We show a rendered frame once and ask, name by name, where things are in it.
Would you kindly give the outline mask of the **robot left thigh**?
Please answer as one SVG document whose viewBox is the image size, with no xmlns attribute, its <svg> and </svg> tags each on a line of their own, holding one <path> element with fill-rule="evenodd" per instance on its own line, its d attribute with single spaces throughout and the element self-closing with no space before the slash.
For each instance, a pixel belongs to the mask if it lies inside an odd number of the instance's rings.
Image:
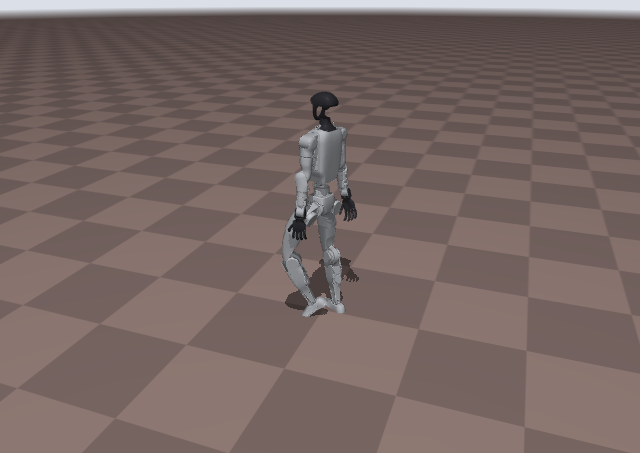
<svg viewBox="0 0 640 453">
<path fill-rule="evenodd" d="M 317 219 L 318 212 L 319 212 L 319 207 L 316 204 L 311 203 L 308 206 L 306 206 L 306 219 L 304 219 L 304 223 L 307 227 L 311 226 L 315 222 L 315 220 Z M 288 228 L 295 220 L 294 215 L 295 215 L 295 211 L 293 212 L 293 214 L 291 215 L 291 217 L 289 218 L 285 226 L 285 232 L 283 235 L 283 242 L 282 242 L 282 256 L 283 256 L 284 264 L 286 263 L 286 260 L 289 259 L 289 257 L 296 257 L 299 260 L 301 265 L 301 262 L 302 262 L 301 255 L 298 252 L 294 251 L 294 249 L 298 246 L 300 242 L 300 235 L 299 235 L 300 232 L 298 232 L 299 240 L 296 239 L 296 232 L 294 235 L 295 238 L 294 239 L 292 238 L 293 227 L 291 231 L 288 232 Z M 303 236 L 303 232 L 302 232 L 302 236 Z"/>
</svg>

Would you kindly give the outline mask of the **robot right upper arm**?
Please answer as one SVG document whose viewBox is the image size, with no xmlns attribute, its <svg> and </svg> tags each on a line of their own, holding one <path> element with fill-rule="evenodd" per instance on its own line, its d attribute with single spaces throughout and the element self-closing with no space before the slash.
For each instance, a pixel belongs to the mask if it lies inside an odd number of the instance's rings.
<svg viewBox="0 0 640 453">
<path fill-rule="evenodd" d="M 339 127 L 339 126 L 338 126 Z M 342 151 L 341 151 L 341 161 L 340 161 L 340 168 L 344 167 L 346 159 L 346 137 L 347 137 L 347 130 L 346 128 L 343 127 L 339 127 L 342 131 Z"/>
</svg>

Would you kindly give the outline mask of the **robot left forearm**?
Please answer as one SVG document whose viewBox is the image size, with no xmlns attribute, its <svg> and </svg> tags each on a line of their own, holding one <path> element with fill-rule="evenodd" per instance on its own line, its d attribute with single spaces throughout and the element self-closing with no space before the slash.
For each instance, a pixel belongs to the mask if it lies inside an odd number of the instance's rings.
<svg viewBox="0 0 640 453">
<path fill-rule="evenodd" d="M 304 217 L 304 210 L 306 209 L 307 206 L 307 196 L 308 196 L 308 192 L 309 192 L 309 187 L 307 185 L 307 179 L 305 174 L 303 173 L 298 173 L 295 176 L 295 181 L 296 181 L 296 191 L 297 191 L 297 195 L 296 195 L 296 216 L 298 217 Z"/>
</svg>

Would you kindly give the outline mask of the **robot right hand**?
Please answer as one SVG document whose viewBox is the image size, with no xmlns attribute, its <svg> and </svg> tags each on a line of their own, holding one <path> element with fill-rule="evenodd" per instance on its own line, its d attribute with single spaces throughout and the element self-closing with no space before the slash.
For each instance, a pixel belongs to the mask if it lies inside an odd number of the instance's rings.
<svg viewBox="0 0 640 453">
<path fill-rule="evenodd" d="M 343 201 L 342 201 L 342 206 L 341 206 L 341 209 L 340 209 L 340 212 L 339 212 L 339 215 L 341 215 L 343 207 L 344 207 L 344 210 L 345 210 L 344 221 L 347 219 L 347 211 L 348 211 L 348 220 L 347 221 L 350 221 L 350 218 L 351 218 L 351 220 L 353 220 L 353 218 L 355 219 L 357 217 L 357 211 L 356 211 L 356 208 L 355 208 L 355 204 L 354 204 L 353 200 L 350 198 L 351 197 L 351 191 L 350 191 L 349 188 L 347 189 L 347 192 L 348 192 L 348 196 L 342 196 L 341 195 L 341 198 L 343 199 Z M 351 213 L 350 213 L 350 210 L 351 210 Z M 354 210 L 354 212 L 353 212 L 353 210 Z M 355 213 L 355 217 L 354 217 L 354 213 Z"/>
</svg>

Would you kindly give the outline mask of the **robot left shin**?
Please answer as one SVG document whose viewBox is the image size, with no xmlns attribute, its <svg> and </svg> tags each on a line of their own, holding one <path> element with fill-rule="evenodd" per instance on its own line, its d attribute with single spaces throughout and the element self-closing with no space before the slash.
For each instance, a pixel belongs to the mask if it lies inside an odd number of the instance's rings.
<svg viewBox="0 0 640 453">
<path fill-rule="evenodd" d="M 310 285 L 309 285 L 310 280 L 309 280 L 309 277 L 307 276 L 307 272 L 305 270 L 304 265 L 303 264 L 300 265 L 300 262 L 296 257 L 289 257 L 289 259 L 286 260 L 285 264 L 282 261 L 282 265 L 287 275 L 289 276 L 289 278 L 291 279 L 295 287 L 301 292 L 303 297 L 307 300 L 308 305 L 311 306 L 312 304 L 315 304 L 315 297 L 310 288 Z"/>
</svg>

